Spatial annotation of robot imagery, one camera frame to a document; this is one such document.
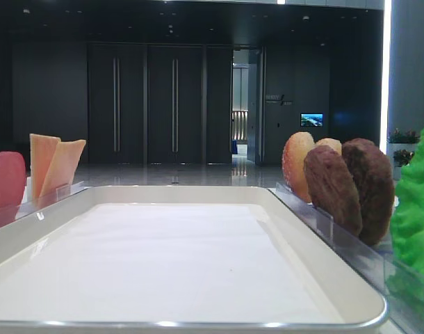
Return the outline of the left brown meat patty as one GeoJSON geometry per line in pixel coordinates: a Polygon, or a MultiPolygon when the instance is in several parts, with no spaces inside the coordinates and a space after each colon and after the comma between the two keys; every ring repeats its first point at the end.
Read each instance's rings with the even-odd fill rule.
{"type": "Polygon", "coordinates": [[[363,226],[359,194],[343,157],[328,145],[316,146],[304,158],[304,176],[313,205],[359,236],[363,226]]]}

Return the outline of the right brown meat patty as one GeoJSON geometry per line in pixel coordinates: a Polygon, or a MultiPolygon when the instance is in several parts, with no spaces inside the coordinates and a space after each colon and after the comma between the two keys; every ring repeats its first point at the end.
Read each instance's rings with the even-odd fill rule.
{"type": "Polygon", "coordinates": [[[342,145],[342,157],[359,194],[363,228],[359,238],[373,246],[389,230],[395,198],[391,164],[387,156],[364,138],[342,145]]]}

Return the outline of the red tomato slice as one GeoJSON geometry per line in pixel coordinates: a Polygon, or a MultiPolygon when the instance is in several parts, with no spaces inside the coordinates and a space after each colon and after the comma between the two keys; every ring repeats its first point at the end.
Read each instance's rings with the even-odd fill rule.
{"type": "Polygon", "coordinates": [[[0,152],[0,209],[21,203],[26,185],[23,156],[18,152],[0,152]]]}

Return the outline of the cheese slice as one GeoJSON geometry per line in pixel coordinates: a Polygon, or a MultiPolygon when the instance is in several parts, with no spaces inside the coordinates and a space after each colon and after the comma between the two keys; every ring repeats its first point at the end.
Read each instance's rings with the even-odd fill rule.
{"type": "Polygon", "coordinates": [[[53,190],[71,185],[81,154],[86,145],[86,140],[59,142],[51,159],[49,169],[45,175],[40,197],[51,193],[53,190]]]}
{"type": "Polygon", "coordinates": [[[61,138],[30,134],[32,199],[39,198],[56,146],[61,138]]]}

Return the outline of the bun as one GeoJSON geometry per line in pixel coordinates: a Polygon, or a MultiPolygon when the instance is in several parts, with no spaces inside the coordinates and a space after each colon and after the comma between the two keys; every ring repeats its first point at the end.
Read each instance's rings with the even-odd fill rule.
{"type": "Polygon", "coordinates": [[[333,138],[322,138],[316,142],[316,146],[326,145],[336,151],[339,155],[342,155],[342,143],[339,140],[333,138]]]}
{"type": "Polygon", "coordinates": [[[304,158],[314,149],[313,136],[309,132],[296,132],[285,143],[282,153],[282,172],[286,184],[306,203],[311,202],[304,175],[304,158]]]}

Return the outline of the potted plant with flowers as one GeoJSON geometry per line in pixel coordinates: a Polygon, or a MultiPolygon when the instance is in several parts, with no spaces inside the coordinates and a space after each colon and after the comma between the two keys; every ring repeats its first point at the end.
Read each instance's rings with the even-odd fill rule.
{"type": "Polygon", "coordinates": [[[416,131],[401,132],[394,129],[389,132],[386,154],[393,167],[407,165],[416,151],[420,135],[416,131]]]}

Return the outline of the clear acrylic right rack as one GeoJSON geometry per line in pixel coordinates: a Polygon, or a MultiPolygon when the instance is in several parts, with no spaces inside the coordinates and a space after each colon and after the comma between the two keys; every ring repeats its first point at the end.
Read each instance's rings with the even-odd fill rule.
{"type": "Polygon", "coordinates": [[[367,246],[335,224],[332,216],[306,204],[286,185],[271,191],[341,259],[389,302],[390,318],[400,333],[424,333],[424,275],[398,260],[387,234],[377,246],[367,246]]]}

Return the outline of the green lettuce leaf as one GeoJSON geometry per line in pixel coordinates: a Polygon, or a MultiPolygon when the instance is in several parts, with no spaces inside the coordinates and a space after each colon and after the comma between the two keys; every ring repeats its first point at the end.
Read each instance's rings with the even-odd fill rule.
{"type": "Polygon", "coordinates": [[[411,161],[401,169],[396,195],[391,237],[397,268],[388,284],[424,321],[424,128],[411,161]]]}

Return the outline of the black double door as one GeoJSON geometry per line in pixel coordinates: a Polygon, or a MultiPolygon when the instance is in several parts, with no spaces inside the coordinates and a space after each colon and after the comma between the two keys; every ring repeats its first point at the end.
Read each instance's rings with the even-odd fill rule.
{"type": "Polygon", "coordinates": [[[228,164],[232,56],[224,45],[89,45],[90,163],[228,164]]]}

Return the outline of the clear acrylic rack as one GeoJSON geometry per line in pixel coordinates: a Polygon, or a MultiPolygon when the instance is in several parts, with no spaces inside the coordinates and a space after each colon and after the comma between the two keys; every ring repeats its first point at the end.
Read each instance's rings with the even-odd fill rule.
{"type": "Polygon", "coordinates": [[[367,246],[335,224],[332,216],[306,204],[286,185],[271,191],[341,259],[389,302],[390,318],[400,333],[424,333],[424,275],[398,260],[387,234],[377,246],[367,246]]]}
{"type": "Polygon", "coordinates": [[[65,185],[58,187],[52,192],[39,197],[37,199],[22,201],[19,205],[9,205],[7,207],[0,209],[0,228],[8,224],[13,223],[14,221],[23,218],[29,214],[32,214],[37,211],[59,202],[65,198],[70,197],[84,189],[87,189],[84,186],[83,182],[79,182],[73,185],[65,185]]]}

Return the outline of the clear acrylic left rack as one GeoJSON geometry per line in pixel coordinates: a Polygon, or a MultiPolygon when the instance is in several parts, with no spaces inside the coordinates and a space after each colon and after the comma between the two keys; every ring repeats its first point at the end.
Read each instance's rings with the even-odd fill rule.
{"type": "Polygon", "coordinates": [[[59,202],[65,198],[70,197],[84,189],[87,189],[84,186],[83,182],[79,182],[73,185],[65,185],[58,187],[52,192],[39,197],[37,199],[22,201],[19,205],[9,205],[7,207],[0,209],[0,228],[8,224],[13,223],[14,221],[23,218],[29,214],[32,214],[37,211],[59,202]]]}

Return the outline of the front bun top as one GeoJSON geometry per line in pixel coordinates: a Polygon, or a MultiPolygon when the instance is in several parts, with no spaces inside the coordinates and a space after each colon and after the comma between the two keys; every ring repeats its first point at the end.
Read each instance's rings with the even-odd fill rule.
{"type": "Polygon", "coordinates": [[[286,184],[306,203],[311,202],[304,175],[304,158],[314,149],[313,136],[309,132],[296,132],[285,143],[282,153],[282,172],[286,184]]]}

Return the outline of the rear bun top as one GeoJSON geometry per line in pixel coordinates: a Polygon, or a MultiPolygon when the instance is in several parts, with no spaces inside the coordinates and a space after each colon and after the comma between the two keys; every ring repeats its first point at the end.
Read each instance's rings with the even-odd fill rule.
{"type": "Polygon", "coordinates": [[[326,145],[336,151],[339,155],[342,155],[342,143],[339,140],[333,138],[322,138],[316,142],[316,146],[326,145]]]}

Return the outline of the small wall screen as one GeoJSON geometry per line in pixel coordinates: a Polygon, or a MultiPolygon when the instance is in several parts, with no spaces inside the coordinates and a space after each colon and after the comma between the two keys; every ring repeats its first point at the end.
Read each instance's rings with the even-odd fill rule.
{"type": "Polygon", "coordinates": [[[322,127],[323,114],[322,113],[301,113],[300,126],[301,127],[322,127]]]}

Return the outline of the white rectangular tray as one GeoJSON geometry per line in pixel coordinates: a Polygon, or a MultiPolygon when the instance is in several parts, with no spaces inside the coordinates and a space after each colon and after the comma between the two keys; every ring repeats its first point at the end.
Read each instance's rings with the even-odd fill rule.
{"type": "Polygon", "coordinates": [[[0,333],[376,333],[387,317],[259,187],[92,187],[0,228],[0,333]]]}

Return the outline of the left cheese slice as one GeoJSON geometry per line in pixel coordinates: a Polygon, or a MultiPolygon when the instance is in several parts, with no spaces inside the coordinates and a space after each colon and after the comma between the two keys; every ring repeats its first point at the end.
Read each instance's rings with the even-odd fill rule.
{"type": "Polygon", "coordinates": [[[32,199],[39,198],[56,146],[61,138],[30,134],[32,199]]]}

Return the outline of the right cheese slice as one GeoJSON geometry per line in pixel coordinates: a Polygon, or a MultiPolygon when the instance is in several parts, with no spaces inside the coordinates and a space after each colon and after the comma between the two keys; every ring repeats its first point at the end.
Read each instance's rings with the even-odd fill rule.
{"type": "Polygon", "coordinates": [[[40,197],[51,193],[53,190],[71,185],[81,154],[86,145],[86,140],[59,142],[51,159],[49,169],[45,175],[40,197]]]}

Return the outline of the brown meat patty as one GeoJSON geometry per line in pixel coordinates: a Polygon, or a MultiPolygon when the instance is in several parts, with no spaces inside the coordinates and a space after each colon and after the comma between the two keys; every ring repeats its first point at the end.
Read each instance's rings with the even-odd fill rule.
{"type": "Polygon", "coordinates": [[[313,205],[359,236],[363,226],[359,194],[343,157],[328,145],[316,146],[304,158],[304,176],[313,205]]]}
{"type": "Polygon", "coordinates": [[[373,246],[389,230],[395,198],[391,164],[387,156],[364,138],[342,145],[342,157],[359,194],[363,228],[359,238],[373,246]]]}

